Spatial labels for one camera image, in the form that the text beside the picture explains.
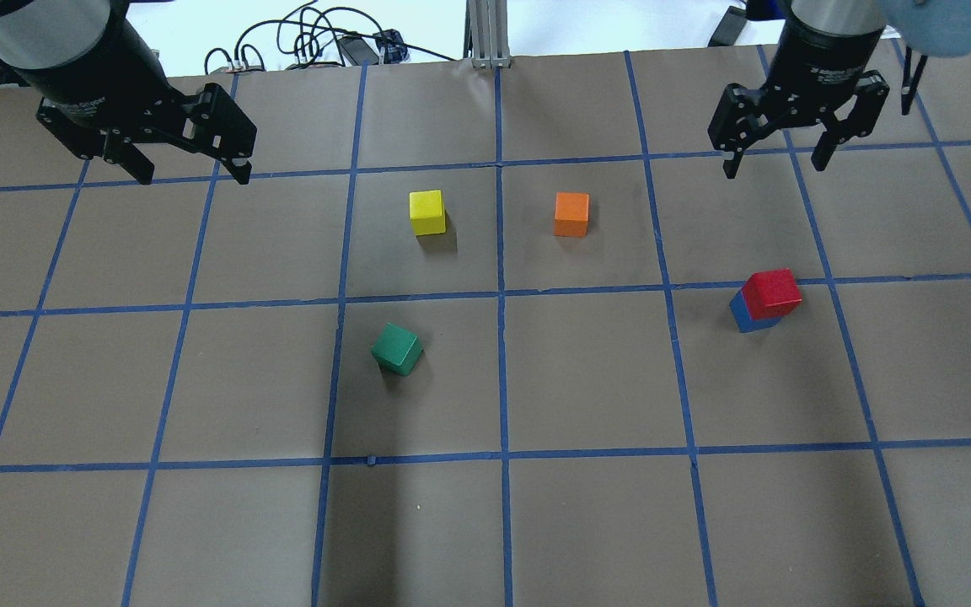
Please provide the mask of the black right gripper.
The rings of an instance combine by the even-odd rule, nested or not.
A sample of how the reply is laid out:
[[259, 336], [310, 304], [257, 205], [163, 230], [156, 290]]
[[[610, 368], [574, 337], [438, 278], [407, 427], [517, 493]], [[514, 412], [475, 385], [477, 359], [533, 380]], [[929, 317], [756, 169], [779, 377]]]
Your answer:
[[[706, 128], [723, 158], [725, 176], [735, 178], [745, 151], [783, 127], [814, 126], [826, 118], [813, 150], [818, 172], [826, 170], [840, 145], [870, 135], [890, 92], [880, 72], [863, 73], [881, 34], [837, 35], [785, 22], [765, 83], [759, 89], [726, 85]], [[845, 119], [829, 115], [852, 96], [855, 103]]]

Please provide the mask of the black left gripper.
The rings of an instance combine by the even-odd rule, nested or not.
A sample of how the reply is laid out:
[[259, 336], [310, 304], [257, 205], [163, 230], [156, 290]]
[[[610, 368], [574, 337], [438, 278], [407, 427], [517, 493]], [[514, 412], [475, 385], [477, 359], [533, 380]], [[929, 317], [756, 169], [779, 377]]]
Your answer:
[[89, 129], [78, 141], [79, 158], [118, 166], [140, 185], [152, 183], [154, 165], [126, 136], [207, 155], [240, 185], [253, 175], [254, 122], [216, 82], [192, 95], [174, 88], [130, 24], [109, 24], [92, 49], [35, 70], [35, 88], [72, 123]]

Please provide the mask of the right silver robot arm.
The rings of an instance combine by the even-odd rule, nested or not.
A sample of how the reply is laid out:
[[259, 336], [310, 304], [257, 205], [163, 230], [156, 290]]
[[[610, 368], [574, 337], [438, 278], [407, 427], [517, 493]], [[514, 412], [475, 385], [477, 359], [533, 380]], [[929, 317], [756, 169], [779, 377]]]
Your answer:
[[781, 1], [779, 8], [785, 24], [767, 79], [757, 89], [728, 84], [706, 130], [727, 178], [745, 151], [779, 131], [823, 127], [816, 170], [839, 146], [870, 135], [890, 95], [886, 78], [868, 69], [887, 28], [920, 57], [903, 72], [903, 112], [930, 57], [971, 54], [971, 1]]

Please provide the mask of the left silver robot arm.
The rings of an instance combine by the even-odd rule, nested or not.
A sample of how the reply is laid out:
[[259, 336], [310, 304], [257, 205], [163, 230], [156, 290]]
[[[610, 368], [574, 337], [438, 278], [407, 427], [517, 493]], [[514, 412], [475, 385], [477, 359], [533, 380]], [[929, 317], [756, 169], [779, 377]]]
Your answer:
[[257, 126], [216, 82], [193, 94], [170, 84], [126, 13], [124, 1], [0, 1], [0, 64], [40, 93], [37, 120], [74, 157], [149, 185], [140, 146], [166, 143], [247, 184]]

